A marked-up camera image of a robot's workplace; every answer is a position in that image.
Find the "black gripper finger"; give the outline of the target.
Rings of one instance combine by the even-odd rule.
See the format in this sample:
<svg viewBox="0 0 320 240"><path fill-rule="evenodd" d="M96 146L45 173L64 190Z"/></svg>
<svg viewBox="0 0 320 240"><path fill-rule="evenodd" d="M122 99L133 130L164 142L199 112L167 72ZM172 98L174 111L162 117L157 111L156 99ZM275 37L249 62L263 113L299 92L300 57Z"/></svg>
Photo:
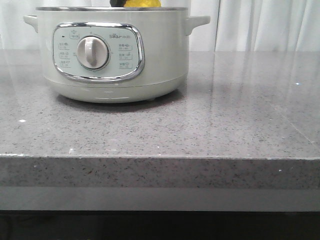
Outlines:
<svg viewBox="0 0 320 240"><path fill-rule="evenodd" d="M112 8L123 8L126 0L110 0L109 3Z"/></svg>

